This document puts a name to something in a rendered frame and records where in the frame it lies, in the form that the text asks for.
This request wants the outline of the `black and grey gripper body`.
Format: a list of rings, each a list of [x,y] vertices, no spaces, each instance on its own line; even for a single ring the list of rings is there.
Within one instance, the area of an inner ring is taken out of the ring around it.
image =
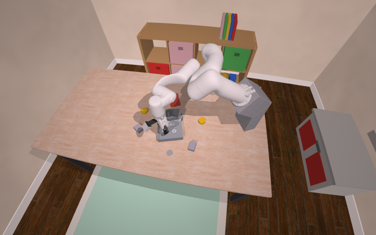
[[[157,119],[156,119],[156,120],[157,120]],[[158,119],[158,120],[157,120],[157,123],[159,124],[159,126],[160,126],[162,129],[164,129],[164,126],[165,126],[165,125],[166,125],[166,127],[169,127],[169,124],[168,124],[168,121],[167,121],[166,117],[165,117],[164,120],[162,120],[162,119]]]

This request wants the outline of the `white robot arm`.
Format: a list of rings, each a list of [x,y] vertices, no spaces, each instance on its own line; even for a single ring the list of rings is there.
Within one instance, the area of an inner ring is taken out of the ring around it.
[[[201,100],[212,92],[219,97],[228,99],[236,106],[246,105],[255,92],[252,86],[237,84],[221,73],[223,65],[223,53],[217,44],[205,44],[201,50],[204,65],[192,58],[177,72],[162,77],[152,88],[152,94],[148,100],[153,118],[145,121],[142,128],[148,132],[151,125],[157,123],[155,119],[165,119],[165,106],[175,101],[177,95],[165,86],[169,84],[186,84],[187,93],[192,100]]]

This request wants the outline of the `grey toothed gear with yellow arrow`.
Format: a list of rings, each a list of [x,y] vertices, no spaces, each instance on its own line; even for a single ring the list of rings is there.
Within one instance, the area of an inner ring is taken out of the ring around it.
[[[166,134],[164,134],[164,132],[163,132],[163,129],[159,129],[159,133],[161,134],[161,135],[166,135]]]

